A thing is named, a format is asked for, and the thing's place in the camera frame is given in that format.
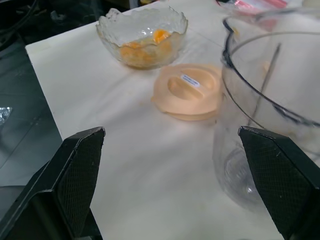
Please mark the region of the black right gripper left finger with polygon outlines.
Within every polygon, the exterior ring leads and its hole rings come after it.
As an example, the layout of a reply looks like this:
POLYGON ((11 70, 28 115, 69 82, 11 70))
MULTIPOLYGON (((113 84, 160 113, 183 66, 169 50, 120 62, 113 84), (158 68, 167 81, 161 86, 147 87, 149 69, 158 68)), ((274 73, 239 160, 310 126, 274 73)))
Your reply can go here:
POLYGON ((2 187, 1 239, 100 240, 91 202, 105 135, 99 126, 66 138, 26 185, 2 187))

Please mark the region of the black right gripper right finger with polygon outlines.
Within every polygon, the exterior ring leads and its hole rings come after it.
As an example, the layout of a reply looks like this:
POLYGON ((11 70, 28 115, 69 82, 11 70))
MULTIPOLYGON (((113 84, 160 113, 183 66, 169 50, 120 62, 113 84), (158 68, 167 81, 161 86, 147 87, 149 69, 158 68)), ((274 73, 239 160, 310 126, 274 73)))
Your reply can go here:
POLYGON ((238 135, 278 232, 285 240, 318 240, 320 168, 287 136, 249 126, 238 135))

